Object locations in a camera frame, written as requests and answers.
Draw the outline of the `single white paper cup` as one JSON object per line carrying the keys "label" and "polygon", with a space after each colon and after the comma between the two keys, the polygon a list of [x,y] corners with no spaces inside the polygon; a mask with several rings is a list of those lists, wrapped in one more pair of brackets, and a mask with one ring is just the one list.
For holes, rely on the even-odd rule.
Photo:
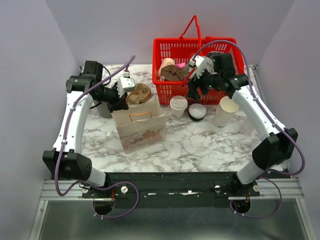
{"label": "single white paper cup", "polygon": [[184,96],[176,95],[171,98],[169,105],[172,115],[181,118],[188,106],[188,101]]}

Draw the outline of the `brown cardboard cup carrier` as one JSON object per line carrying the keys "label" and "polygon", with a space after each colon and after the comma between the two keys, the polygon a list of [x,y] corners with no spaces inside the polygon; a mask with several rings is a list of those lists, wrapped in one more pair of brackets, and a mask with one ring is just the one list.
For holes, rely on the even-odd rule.
{"label": "brown cardboard cup carrier", "polygon": [[128,105],[140,105],[148,101],[151,95],[151,88],[144,83],[138,83],[134,91],[126,98]]}

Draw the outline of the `white paper takeout bag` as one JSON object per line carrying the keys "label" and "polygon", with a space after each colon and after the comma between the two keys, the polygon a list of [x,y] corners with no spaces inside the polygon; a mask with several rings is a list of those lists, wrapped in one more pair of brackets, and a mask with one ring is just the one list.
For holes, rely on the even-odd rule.
{"label": "white paper takeout bag", "polygon": [[125,153],[165,140],[167,114],[157,95],[143,104],[130,105],[128,110],[117,110],[111,115]]}

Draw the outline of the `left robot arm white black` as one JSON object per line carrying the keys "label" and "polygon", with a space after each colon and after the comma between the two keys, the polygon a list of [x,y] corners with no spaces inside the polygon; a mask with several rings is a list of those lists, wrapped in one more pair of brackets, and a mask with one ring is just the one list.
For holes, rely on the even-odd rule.
{"label": "left robot arm white black", "polygon": [[[87,60],[79,75],[72,75],[66,81],[66,108],[62,125],[52,149],[42,154],[59,196],[65,196],[76,184],[92,187],[101,198],[110,194],[109,174],[94,168],[92,160],[82,154],[83,133],[94,101],[107,103],[111,112],[128,110],[125,102],[127,87],[124,83],[135,83],[128,71],[132,61],[130,59],[114,73],[102,78],[104,66],[97,61]],[[121,71],[125,71],[125,80],[107,87]]]}

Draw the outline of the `stack of white paper cups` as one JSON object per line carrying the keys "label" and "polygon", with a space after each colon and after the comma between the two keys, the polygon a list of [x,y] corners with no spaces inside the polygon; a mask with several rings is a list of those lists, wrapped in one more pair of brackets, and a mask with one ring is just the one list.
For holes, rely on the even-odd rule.
{"label": "stack of white paper cups", "polygon": [[240,106],[228,96],[223,97],[216,109],[214,125],[223,128],[234,117]]}

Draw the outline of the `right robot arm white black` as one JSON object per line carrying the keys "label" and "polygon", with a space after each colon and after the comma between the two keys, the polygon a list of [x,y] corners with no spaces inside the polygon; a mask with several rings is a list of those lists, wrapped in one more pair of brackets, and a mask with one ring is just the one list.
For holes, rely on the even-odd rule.
{"label": "right robot arm white black", "polygon": [[236,73],[231,54],[194,55],[188,66],[187,96],[198,101],[211,89],[225,93],[243,110],[260,138],[251,161],[233,175],[230,183],[230,191],[241,196],[263,172],[292,157],[298,133],[270,112],[246,74]]}

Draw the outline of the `stack of white lids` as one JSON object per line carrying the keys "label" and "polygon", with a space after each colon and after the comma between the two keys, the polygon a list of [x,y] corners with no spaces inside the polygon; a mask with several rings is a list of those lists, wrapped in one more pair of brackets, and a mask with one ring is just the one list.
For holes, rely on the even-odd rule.
{"label": "stack of white lids", "polygon": [[207,109],[204,105],[199,103],[194,103],[190,105],[188,109],[188,116],[195,122],[201,121],[206,116]]}

